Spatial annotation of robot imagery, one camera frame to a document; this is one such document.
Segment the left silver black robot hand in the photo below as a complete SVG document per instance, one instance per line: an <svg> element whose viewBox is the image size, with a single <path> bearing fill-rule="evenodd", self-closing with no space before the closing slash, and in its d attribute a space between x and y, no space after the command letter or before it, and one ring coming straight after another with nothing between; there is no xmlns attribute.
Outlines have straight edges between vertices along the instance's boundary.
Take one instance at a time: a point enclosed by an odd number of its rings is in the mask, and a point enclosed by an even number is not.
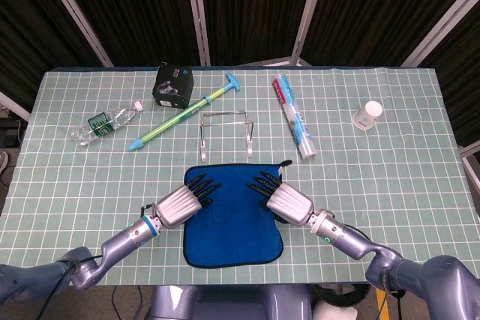
<svg viewBox="0 0 480 320"><path fill-rule="evenodd" d="M194 214L212 203L210 195L222 186L202 173L165 196L154 205L152 215L163 228L181 225Z"/></svg>

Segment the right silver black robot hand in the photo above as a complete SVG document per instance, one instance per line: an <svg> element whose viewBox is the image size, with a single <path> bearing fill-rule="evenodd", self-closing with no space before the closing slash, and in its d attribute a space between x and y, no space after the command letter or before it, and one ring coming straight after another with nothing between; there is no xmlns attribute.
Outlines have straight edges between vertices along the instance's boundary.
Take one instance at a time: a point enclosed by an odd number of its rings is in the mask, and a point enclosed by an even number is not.
<svg viewBox="0 0 480 320"><path fill-rule="evenodd" d="M310 198L268 172L260 171L246 186L260 194L262 206L281 222L304 226L314 213Z"/></svg>

